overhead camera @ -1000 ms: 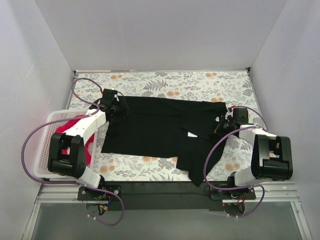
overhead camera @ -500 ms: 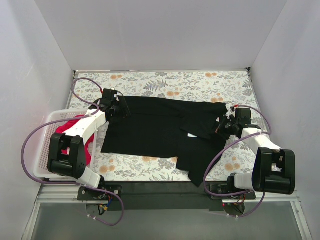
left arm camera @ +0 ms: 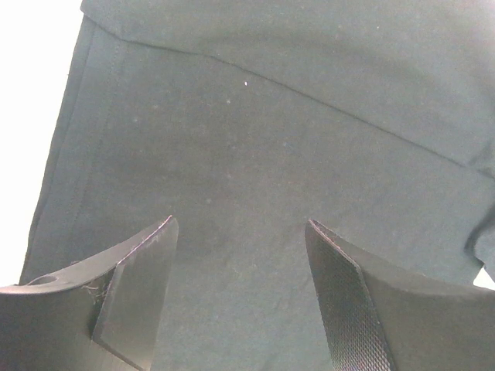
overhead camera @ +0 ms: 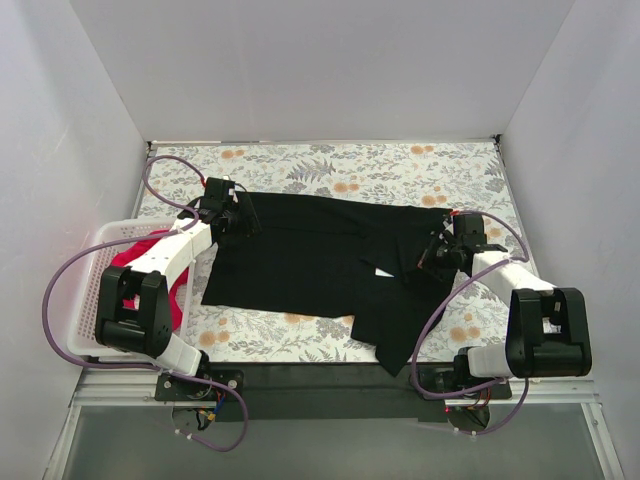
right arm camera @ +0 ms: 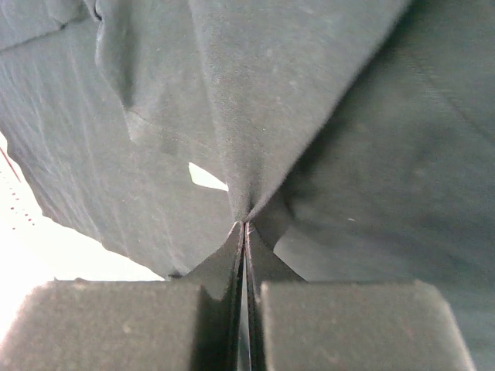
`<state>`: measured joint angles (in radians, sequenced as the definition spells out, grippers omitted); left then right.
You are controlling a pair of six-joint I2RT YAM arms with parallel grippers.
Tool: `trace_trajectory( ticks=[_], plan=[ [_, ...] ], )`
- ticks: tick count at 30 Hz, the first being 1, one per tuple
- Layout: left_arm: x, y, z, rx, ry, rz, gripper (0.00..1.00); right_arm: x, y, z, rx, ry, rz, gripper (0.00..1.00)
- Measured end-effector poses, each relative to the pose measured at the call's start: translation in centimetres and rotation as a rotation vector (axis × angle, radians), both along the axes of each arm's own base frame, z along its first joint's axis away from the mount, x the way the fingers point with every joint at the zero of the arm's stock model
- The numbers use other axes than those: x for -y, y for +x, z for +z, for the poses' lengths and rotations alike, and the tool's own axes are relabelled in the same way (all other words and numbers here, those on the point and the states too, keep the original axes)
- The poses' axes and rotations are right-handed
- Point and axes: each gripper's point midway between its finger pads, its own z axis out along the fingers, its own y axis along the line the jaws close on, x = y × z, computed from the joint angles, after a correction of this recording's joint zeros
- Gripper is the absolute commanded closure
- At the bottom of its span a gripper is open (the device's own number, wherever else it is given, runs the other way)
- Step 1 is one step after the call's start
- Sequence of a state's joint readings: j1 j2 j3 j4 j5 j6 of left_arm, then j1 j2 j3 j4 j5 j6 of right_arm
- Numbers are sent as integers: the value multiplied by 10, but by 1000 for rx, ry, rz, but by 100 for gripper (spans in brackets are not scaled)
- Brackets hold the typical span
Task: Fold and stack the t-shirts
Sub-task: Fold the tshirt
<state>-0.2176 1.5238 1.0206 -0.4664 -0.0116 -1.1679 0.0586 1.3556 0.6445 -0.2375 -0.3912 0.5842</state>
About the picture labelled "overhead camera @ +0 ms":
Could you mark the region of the black t shirt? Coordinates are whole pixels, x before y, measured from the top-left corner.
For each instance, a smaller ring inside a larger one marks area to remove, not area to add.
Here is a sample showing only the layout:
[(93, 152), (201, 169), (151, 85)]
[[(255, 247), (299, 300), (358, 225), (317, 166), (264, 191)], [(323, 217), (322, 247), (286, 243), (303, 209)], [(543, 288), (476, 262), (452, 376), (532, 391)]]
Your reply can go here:
[(261, 231), (222, 242), (204, 304), (353, 316), (352, 339), (373, 345), (381, 367), (397, 376), (452, 291), (455, 271), (435, 278), (419, 267), (449, 209), (284, 193), (238, 198), (252, 202)]

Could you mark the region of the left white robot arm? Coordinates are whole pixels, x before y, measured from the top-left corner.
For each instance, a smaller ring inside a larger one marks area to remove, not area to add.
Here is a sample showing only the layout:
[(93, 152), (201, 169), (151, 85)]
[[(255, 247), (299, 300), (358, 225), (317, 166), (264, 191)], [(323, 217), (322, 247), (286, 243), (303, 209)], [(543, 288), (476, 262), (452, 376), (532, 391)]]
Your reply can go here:
[(228, 178), (207, 178), (204, 194), (186, 205), (148, 251), (123, 266), (104, 270), (96, 341), (179, 373), (178, 387), (188, 398), (205, 398), (213, 377), (201, 367), (204, 354), (174, 333), (170, 291), (203, 252), (260, 232), (246, 189)]

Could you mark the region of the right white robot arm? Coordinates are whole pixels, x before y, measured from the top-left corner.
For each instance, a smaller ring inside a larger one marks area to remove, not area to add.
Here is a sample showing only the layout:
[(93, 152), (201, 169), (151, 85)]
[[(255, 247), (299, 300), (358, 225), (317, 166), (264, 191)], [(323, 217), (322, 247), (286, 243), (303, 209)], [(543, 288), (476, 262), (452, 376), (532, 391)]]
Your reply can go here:
[(584, 377), (592, 369), (584, 295), (529, 272), (527, 250), (512, 256), (505, 247), (490, 243), (484, 230), (489, 216), (487, 212), (453, 210), (445, 217), (442, 231), (431, 234), (419, 269), (430, 274), (455, 270), (467, 278), (434, 310), (418, 339), (424, 341), (449, 303), (475, 283), (484, 285), (507, 306), (505, 339), (459, 353), (441, 392), (424, 386), (418, 357), (413, 355), (410, 380), (426, 398), (471, 398), (511, 378)]

